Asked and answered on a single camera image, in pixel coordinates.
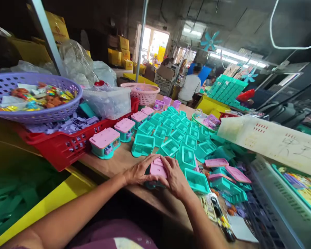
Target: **clear plastic bag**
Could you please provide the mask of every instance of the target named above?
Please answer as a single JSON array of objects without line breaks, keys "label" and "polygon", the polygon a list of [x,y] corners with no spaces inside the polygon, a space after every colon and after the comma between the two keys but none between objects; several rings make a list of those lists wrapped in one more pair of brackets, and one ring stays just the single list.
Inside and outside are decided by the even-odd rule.
[{"label": "clear plastic bag", "polygon": [[83,90],[83,99],[100,117],[118,119],[131,112],[130,88],[95,86]]}]

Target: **blue fan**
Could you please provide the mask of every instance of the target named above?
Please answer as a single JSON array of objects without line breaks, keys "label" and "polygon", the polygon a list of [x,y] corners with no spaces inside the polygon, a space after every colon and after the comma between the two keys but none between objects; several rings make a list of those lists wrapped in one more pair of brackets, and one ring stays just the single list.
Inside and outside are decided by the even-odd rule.
[{"label": "blue fan", "polygon": [[208,51],[210,46],[211,46],[212,50],[215,51],[214,44],[222,43],[222,40],[217,40],[217,41],[215,40],[215,38],[218,36],[219,33],[220,33],[219,31],[215,32],[214,35],[211,38],[210,34],[208,32],[206,32],[206,34],[205,34],[206,41],[201,41],[200,42],[200,44],[202,46],[206,45],[206,47],[204,48],[205,51]]},{"label": "blue fan", "polygon": [[251,73],[249,74],[245,74],[245,75],[242,75],[242,79],[244,79],[244,82],[245,83],[249,83],[250,82],[255,82],[256,80],[254,79],[254,77],[257,77],[258,74],[255,74],[255,71],[256,71],[256,68],[254,68]]}]

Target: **red plastic crate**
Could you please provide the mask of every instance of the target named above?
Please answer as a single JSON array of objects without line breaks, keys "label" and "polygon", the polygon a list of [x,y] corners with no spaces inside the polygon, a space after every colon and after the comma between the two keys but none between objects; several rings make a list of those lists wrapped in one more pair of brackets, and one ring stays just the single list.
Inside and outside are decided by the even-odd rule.
[{"label": "red plastic crate", "polygon": [[84,153],[91,150],[89,139],[96,133],[114,125],[123,118],[130,118],[131,114],[138,111],[139,100],[131,98],[131,112],[117,120],[104,119],[81,131],[68,135],[56,132],[50,135],[44,133],[28,132],[22,125],[15,123],[14,129],[19,136],[29,145],[39,150],[58,171],[64,170],[76,162]]}]

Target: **finger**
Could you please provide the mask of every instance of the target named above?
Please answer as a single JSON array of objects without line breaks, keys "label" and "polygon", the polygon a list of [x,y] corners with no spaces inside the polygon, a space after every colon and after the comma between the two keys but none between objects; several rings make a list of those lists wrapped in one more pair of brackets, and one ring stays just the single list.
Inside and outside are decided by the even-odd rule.
[{"label": "finger", "polygon": [[163,176],[159,176],[159,181],[166,187],[169,188],[169,182]]}]

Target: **pink plastic toy part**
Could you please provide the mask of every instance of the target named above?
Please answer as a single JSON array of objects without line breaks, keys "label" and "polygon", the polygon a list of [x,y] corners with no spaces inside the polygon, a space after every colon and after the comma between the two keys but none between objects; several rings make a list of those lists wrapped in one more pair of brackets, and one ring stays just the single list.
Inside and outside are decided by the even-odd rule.
[{"label": "pink plastic toy part", "polygon": [[224,175],[224,174],[210,174],[210,175],[208,176],[208,179],[209,179],[211,182],[213,182],[213,181],[215,181],[215,180],[218,180],[218,179],[221,178],[221,177],[226,178],[227,180],[231,181],[232,183],[235,183],[235,182],[236,182],[234,179],[231,179],[230,177],[228,177],[228,176],[226,176],[226,175]]},{"label": "pink plastic toy part", "polygon": [[113,128],[106,128],[90,138],[90,143],[99,149],[105,149],[107,145],[120,137],[120,133]]},{"label": "pink plastic toy part", "polygon": [[131,118],[137,122],[141,122],[142,120],[146,119],[148,116],[144,112],[136,112],[131,115]]},{"label": "pink plastic toy part", "polygon": [[247,178],[239,169],[232,166],[226,166],[225,169],[238,182],[251,183],[250,179]]},{"label": "pink plastic toy part", "polygon": [[165,103],[165,105],[170,106],[172,99],[170,97],[164,96],[162,101]]},{"label": "pink plastic toy part", "polygon": [[124,118],[120,122],[117,122],[116,125],[114,125],[114,128],[122,133],[127,133],[134,125],[134,121]]},{"label": "pink plastic toy part", "polygon": [[154,110],[150,107],[144,107],[141,112],[144,112],[146,115],[151,115],[154,113]]},{"label": "pink plastic toy part", "polygon": [[153,109],[158,110],[158,111],[163,111],[164,106],[165,106],[165,102],[161,100],[155,100]]},{"label": "pink plastic toy part", "polygon": [[214,168],[214,167],[226,167],[229,166],[229,163],[224,158],[217,158],[205,160],[205,165],[208,168]]},{"label": "pink plastic toy part", "polygon": [[160,158],[151,162],[150,175],[160,175],[167,179],[167,172]]},{"label": "pink plastic toy part", "polygon": [[172,104],[172,106],[176,109],[179,110],[180,109],[180,105],[181,105],[181,101],[179,100],[175,100]]}]

